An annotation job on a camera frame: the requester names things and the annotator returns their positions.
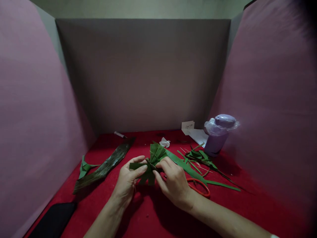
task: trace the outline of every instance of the purple bottle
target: purple bottle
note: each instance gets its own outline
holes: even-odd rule
[[[238,126],[239,122],[233,116],[226,114],[220,114],[206,122],[205,127],[209,137],[205,145],[205,153],[209,156],[216,157],[225,144],[229,136],[229,131]]]

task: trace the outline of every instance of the scissors handle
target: scissors handle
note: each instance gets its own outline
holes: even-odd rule
[[[207,193],[202,193],[201,191],[199,191],[197,188],[195,188],[194,186],[192,186],[192,185],[190,185],[190,184],[188,184],[188,186],[189,186],[191,189],[195,190],[195,191],[196,191],[197,193],[199,193],[200,195],[204,196],[205,198],[210,198],[210,191],[209,191],[209,189],[207,188],[207,186],[206,186],[204,183],[202,183],[202,182],[199,181],[198,179],[193,179],[193,178],[188,178],[188,179],[187,179],[187,182],[197,182],[197,183],[201,184],[201,185],[204,187],[204,189],[207,191]]]

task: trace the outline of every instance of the red table surface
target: red table surface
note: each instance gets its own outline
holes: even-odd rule
[[[25,237],[29,236],[53,204],[67,202],[77,202],[78,205],[62,237],[83,237],[111,196],[120,168],[133,157],[139,155],[150,157],[152,141],[159,142],[164,136],[171,141],[169,150],[179,157],[181,156],[177,150],[184,154],[181,148],[190,150],[190,143],[193,147],[197,146],[197,143],[189,136],[185,136],[181,130],[134,132],[125,135],[136,137],[136,140],[120,164],[107,175],[103,182],[96,183],[85,192],[73,195],[75,182],[79,176],[81,158],[78,158],[78,166],[46,206]],[[86,154],[86,162],[102,164],[122,141],[121,137],[114,134],[101,135]],[[267,195],[242,168],[235,164],[233,159],[221,152],[214,159],[214,163],[220,171],[252,194],[243,190],[238,192],[209,184],[212,201],[246,217],[280,238],[305,237],[307,235],[307,225]],[[216,172],[209,173],[205,179],[232,185]],[[134,199],[124,213],[116,237],[138,236],[146,238],[149,235],[153,238],[219,237],[212,229],[176,208],[162,194],[157,184],[155,186],[140,185],[136,187],[136,191]]]

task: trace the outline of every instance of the black phone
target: black phone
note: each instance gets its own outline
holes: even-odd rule
[[[59,238],[75,209],[75,203],[54,204],[42,217],[29,238]]]

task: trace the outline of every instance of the wall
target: wall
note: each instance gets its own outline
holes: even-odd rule
[[[62,63],[62,65],[64,66],[65,71],[67,72],[68,75],[68,69],[66,66],[66,62],[65,62],[65,57],[64,57],[64,53],[63,53],[63,49],[62,49],[62,45],[60,43],[60,38],[58,35],[58,30],[57,30],[57,26],[55,23],[55,18],[52,17],[50,14],[48,14],[47,12],[45,12],[44,10],[42,10],[41,8],[39,8],[38,6],[36,6],[34,4],[36,10],[38,11],[41,20],[46,28],[47,33],[49,34],[50,38],[51,38],[51,42],[54,46],[55,51],[57,52],[57,55],[59,57],[60,62]]]
[[[225,64],[229,20],[57,24],[78,71],[74,90],[96,132],[203,125]]]
[[[0,1],[0,237],[22,237],[94,142],[41,18]]]
[[[231,19],[250,0],[32,0],[55,18]]]
[[[240,12],[237,16],[231,19],[230,30],[229,30],[229,39],[228,39],[228,48],[227,48],[227,58],[230,54],[232,44],[234,42],[235,36],[238,32],[239,25],[242,19],[243,12]]]
[[[317,72],[310,35],[287,0],[249,6],[210,112],[240,121],[224,150],[306,218],[317,186]]]

